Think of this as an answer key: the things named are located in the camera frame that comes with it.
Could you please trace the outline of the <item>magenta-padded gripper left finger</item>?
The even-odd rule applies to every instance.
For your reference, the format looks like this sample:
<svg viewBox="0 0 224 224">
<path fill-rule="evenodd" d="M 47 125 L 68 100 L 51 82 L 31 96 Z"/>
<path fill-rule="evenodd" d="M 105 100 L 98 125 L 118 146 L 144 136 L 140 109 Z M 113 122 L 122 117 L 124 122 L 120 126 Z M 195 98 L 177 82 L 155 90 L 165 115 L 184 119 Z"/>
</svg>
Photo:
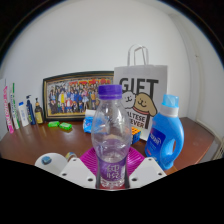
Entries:
<svg viewBox="0 0 224 224">
<path fill-rule="evenodd" d="M 59 176 L 84 188 L 99 187 L 98 161 L 93 148 L 87 150 L 80 158 L 74 153 L 66 155 L 68 163 Z"/>
</svg>

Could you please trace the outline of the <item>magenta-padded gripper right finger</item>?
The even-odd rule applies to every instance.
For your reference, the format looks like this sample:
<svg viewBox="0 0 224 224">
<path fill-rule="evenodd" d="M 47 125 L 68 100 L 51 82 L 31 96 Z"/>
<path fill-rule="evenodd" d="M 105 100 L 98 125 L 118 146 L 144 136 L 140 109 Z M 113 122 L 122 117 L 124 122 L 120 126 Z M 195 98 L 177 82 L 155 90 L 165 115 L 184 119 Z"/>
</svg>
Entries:
<svg viewBox="0 0 224 224">
<path fill-rule="evenodd" d="M 134 148 L 127 156 L 125 188 L 135 189 L 165 177 L 165 172 L 152 157 L 144 157 Z"/>
</svg>

